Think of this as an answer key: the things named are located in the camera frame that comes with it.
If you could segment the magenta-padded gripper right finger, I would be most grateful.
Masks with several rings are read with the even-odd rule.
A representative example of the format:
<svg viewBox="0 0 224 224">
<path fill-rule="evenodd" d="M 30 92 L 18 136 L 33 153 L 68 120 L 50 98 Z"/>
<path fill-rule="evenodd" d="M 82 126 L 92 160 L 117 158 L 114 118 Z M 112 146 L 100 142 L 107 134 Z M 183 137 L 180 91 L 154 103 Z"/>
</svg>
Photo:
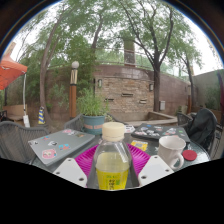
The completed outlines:
<svg viewBox="0 0 224 224">
<path fill-rule="evenodd" d="M 143 187 L 173 173 L 158 156 L 150 156 L 133 145 L 128 145 L 132 156 L 130 178 L 133 188 Z"/>
</svg>

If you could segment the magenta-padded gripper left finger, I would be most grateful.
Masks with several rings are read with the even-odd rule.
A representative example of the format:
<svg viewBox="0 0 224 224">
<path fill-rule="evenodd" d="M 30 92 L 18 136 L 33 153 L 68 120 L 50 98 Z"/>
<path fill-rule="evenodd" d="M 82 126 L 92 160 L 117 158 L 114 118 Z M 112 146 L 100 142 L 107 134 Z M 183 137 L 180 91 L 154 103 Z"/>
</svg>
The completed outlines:
<svg viewBox="0 0 224 224">
<path fill-rule="evenodd" d="M 96 146 L 93 146 L 76 158 L 66 158 L 53 174 L 78 186 L 86 187 L 95 151 Z"/>
</svg>

